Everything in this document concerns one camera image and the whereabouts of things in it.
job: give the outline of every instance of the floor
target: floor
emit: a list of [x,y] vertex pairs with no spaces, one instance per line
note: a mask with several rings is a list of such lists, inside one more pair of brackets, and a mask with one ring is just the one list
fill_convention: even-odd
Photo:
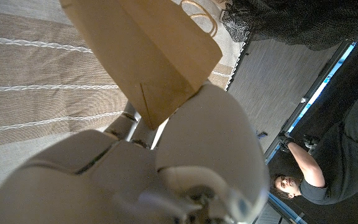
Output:
[[317,79],[337,46],[312,51],[275,40],[251,42],[228,92],[245,109],[264,152]]

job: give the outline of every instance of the hand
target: hand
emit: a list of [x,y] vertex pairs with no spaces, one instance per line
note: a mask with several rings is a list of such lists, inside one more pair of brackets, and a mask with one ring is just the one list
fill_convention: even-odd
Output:
[[288,133],[285,133],[283,131],[280,132],[277,137],[278,137],[278,141],[280,142],[280,144],[282,144],[287,149],[289,149],[288,144],[290,142],[294,142],[293,138],[291,138],[291,136]]

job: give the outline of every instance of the dark hair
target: dark hair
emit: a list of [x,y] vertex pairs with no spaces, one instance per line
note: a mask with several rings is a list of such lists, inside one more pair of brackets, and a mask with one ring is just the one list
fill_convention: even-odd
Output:
[[286,193],[286,192],[284,192],[284,191],[282,191],[282,190],[280,190],[280,189],[278,189],[278,188],[276,187],[276,180],[277,180],[277,178],[279,178],[279,177],[285,177],[285,175],[284,175],[284,174],[274,174],[274,175],[270,178],[270,188],[271,188],[274,192],[276,192],[277,195],[280,196],[280,198],[282,198],[282,199],[287,199],[287,200],[293,199],[293,198],[290,198],[290,197],[288,196],[288,193]]

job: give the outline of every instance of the white stitching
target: white stitching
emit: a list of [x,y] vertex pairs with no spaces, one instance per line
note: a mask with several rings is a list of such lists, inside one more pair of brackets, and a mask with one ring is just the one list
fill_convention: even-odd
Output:
[[0,91],[20,90],[54,90],[54,89],[81,89],[81,90],[112,90],[117,85],[28,85],[28,86],[0,86]]
[[4,37],[0,37],[0,44],[7,45],[20,45],[20,46],[33,46],[33,47],[50,47],[53,49],[64,49],[64,50],[75,50],[84,53],[92,53],[91,49],[87,49],[86,47],[75,47],[72,45],[62,45],[58,43],[46,43],[42,41],[29,41],[29,40],[16,40],[16,39],[8,39]]
[[97,114],[94,116],[86,116],[86,117],[64,116],[62,118],[54,118],[54,119],[48,119],[48,120],[43,120],[43,121],[32,121],[32,122],[28,122],[28,123],[24,123],[24,124],[12,124],[9,126],[0,126],[0,131],[7,130],[7,129],[17,129],[17,128],[23,128],[23,127],[28,127],[28,126],[48,124],[48,123],[58,122],[58,121],[68,121],[68,120],[87,121],[87,120],[91,120],[91,119],[102,118],[105,116],[121,114],[122,112],[123,111],[117,111],[117,112],[112,112],[112,113]]
[[215,72],[215,71],[212,71],[212,74],[220,75],[220,76],[222,76],[222,77],[230,77],[230,75],[222,74],[222,73],[220,73],[220,72]]

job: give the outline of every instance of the black t-shirt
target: black t-shirt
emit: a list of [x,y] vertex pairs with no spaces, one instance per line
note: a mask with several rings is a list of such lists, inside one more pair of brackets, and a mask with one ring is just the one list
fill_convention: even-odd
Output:
[[303,180],[300,192],[304,198],[328,205],[358,192],[358,143],[343,133],[341,123],[334,124],[324,134],[313,157],[323,171],[326,185],[314,187]]

